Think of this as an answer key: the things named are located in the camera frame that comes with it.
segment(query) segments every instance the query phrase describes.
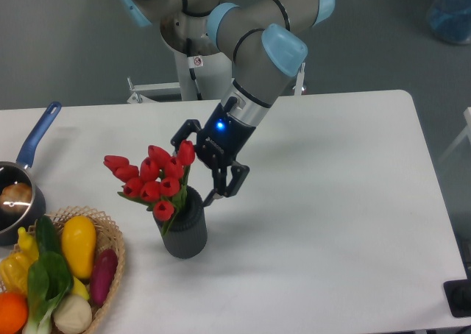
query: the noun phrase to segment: pot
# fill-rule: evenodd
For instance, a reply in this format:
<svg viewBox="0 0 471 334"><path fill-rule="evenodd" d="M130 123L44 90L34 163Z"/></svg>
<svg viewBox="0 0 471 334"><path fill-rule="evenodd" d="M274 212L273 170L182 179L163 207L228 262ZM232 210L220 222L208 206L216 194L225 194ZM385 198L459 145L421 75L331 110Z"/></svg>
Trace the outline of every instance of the pot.
<svg viewBox="0 0 471 334"><path fill-rule="evenodd" d="M208 239L205 211L199 193L187 185L186 208L179 212L167 233L162 237L163 244L171 255L187 259L194 257L205 248ZM154 216L155 223L162 231L163 222Z"/></svg>
<svg viewBox="0 0 471 334"><path fill-rule="evenodd" d="M18 228L30 225L46 212L43 193L27 171L32 166L36 148L55 120L61 104L52 102L18 153L15 163L0 161L0 246L15 244Z"/></svg>

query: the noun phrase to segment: yellow pepper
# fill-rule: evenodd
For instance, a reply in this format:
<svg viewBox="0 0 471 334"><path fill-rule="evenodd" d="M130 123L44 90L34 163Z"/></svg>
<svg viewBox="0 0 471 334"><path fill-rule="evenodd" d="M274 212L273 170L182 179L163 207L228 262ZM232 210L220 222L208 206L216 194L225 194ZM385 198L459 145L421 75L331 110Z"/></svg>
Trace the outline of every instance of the yellow pepper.
<svg viewBox="0 0 471 334"><path fill-rule="evenodd" d="M32 261L35 262L39 258L38 244L33 236L31 236L24 227L18 229L18 245L21 251Z"/></svg>
<svg viewBox="0 0 471 334"><path fill-rule="evenodd" d="M22 252L13 253L0 262L0 277L7 291L28 294L28 270L32 263Z"/></svg>
<svg viewBox="0 0 471 334"><path fill-rule="evenodd" d="M95 258L96 231L93 222L86 216L74 216L64 224L62 252L72 275L88 280Z"/></svg>

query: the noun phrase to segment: artificial flower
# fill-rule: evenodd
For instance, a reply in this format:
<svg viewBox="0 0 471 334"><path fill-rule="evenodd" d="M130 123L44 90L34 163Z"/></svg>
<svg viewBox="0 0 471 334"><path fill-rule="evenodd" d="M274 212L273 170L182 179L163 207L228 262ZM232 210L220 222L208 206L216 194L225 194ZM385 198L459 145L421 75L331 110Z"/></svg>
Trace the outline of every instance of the artificial flower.
<svg viewBox="0 0 471 334"><path fill-rule="evenodd" d="M119 167L114 173L115 177L126 183L134 177L139 176L139 168L134 165Z"/></svg>
<svg viewBox="0 0 471 334"><path fill-rule="evenodd" d="M161 200L154 206L154 216L158 221L167 221L171 218L175 208L171 202Z"/></svg>
<svg viewBox="0 0 471 334"><path fill-rule="evenodd" d="M147 149L149 157L159 165L165 166L167 162L170 160L170 154L166 152L164 149L160 148L159 146L149 145Z"/></svg>
<svg viewBox="0 0 471 334"><path fill-rule="evenodd" d="M118 168L128 166L130 161L123 156L106 155L103 164L115 173Z"/></svg>
<svg viewBox="0 0 471 334"><path fill-rule="evenodd" d="M141 189L140 196L145 202L153 203L160 199L160 183L149 181Z"/></svg>
<svg viewBox="0 0 471 334"><path fill-rule="evenodd" d="M146 157L141 164L139 177L144 182L155 181L160 175L160 169L157 162L150 157Z"/></svg>
<svg viewBox="0 0 471 334"><path fill-rule="evenodd" d="M180 162L178 157L171 157L170 160L167 162L165 167L163 168L163 172L165 173L166 177L173 177L179 180L183 177L183 165Z"/></svg>
<svg viewBox="0 0 471 334"><path fill-rule="evenodd" d="M180 191L180 182L174 177L166 177L160 183L160 193L163 196L171 197Z"/></svg>
<svg viewBox="0 0 471 334"><path fill-rule="evenodd" d="M194 162L195 154L193 143L190 141L182 141L178 149L177 158L182 165L189 166Z"/></svg>
<svg viewBox="0 0 471 334"><path fill-rule="evenodd" d="M139 177L134 177L126 182L123 192L127 196L135 197L139 195L143 186L144 182L142 182Z"/></svg>

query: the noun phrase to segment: wicker basket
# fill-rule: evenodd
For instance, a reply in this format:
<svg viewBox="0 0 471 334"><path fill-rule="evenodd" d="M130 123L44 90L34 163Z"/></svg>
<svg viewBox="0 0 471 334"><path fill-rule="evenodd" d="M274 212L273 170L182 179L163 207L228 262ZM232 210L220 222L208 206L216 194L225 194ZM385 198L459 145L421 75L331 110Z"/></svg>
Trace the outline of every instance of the wicker basket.
<svg viewBox="0 0 471 334"><path fill-rule="evenodd" d="M106 215L102 211L96 209L91 209L89 207L67 207L66 209L60 209L55 213L49 213L48 216L52 219L54 226L56 227L58 235L62 235L64 224L72 216L84 215L90 218L93 221L96 229L96 248L95 248L95 259L98 254L105 249L111 248L116 252L118 256L118 268L116 269L115 277L111 284L110 292L106 298L103 306L98 307L91 300L89 303L91 305L91 310L93 314L93 320L90 327L83 332L83 334L91 334L99 326L101 320L105 317L106 312L108 311L113 297L115 296L121 277L124 272L124 259L125 259L125 249L123 235L119 231L116 223L111 220L111 217ZM35 235L35 225L30 226L28 233ZM20 252L18 244L15 245L12 253ZM0 278L0 292L6 291L3 281ZM52 328L52 334L61 334L62 332L58 330L54 325Z"/></svg>

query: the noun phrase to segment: light blue joint cap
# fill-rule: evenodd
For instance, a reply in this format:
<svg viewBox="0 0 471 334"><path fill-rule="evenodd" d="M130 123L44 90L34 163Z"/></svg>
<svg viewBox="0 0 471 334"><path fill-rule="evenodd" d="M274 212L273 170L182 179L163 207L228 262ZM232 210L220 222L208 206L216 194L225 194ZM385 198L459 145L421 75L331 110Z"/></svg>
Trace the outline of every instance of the light blue joint cap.
<svg viewBox="0 0 471 334"><path fill-rule="evenodd" d="M319 0L319 14L317 14L317 19L314 25L327 19L333 13L335 7L336 0Z"/></svg>
<svg viewBox="0 0 471 334"><path fill-rule="evenodd" d="M127 9L127 12L131 15L131 18L139 27L145 27L152 25L148 18L136 7L132 0L121 0Z"/></svg>
<svg viewBox="0 0 471 334"><path fill-rule="evenodd" d="M308 55L308 47L287 29L277 24L262 33L262 44L268 57L288 77L295 77Z"/></svg>
<svg viewBox="0 0 471 334"><path fill-rule="evenodd" d="M208 25L206 26L206 30L208 31L208 37L211 41L213 41L216 47L218 46L217 37L219 25L227 12L235 7L238 7L238 5L234 3L222 3L214 8L208 17Z"/></svg>

